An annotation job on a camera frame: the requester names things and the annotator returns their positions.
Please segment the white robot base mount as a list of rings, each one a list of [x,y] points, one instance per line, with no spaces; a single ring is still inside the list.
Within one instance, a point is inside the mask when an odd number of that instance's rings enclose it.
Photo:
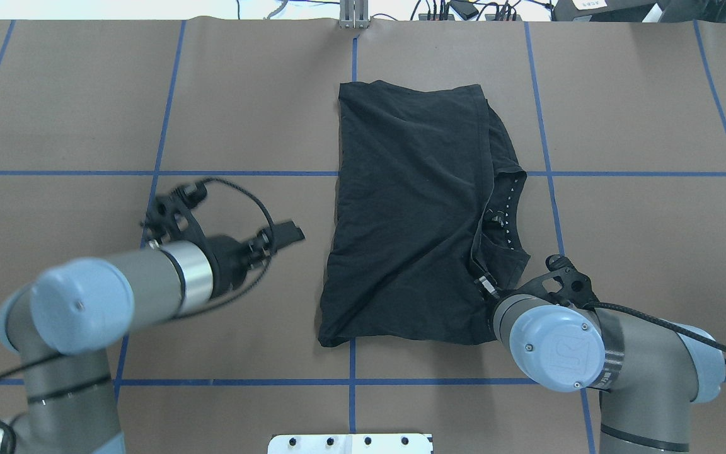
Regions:
[[[349,434],[280,434],[268,453],[433,453],[431,434],[369,432]]]

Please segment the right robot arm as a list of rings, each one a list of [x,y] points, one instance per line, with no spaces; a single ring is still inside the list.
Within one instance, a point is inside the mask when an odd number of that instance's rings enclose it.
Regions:
[[[694,405],[718,397],[723,351],[706,331],[599,301],[571,267],[504,295],[487,324],[547,390],[599,395],[601,453],[688,453]]]

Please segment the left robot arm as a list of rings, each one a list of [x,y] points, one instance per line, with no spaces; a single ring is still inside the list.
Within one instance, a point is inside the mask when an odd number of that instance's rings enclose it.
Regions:
[[[41,273],[0,308],[28,411],[0,419],[0,453],[124,453],[107,348],[126,334],[205,313],[247,273],[303,241],[288,219],[238,241],[187,238]]]

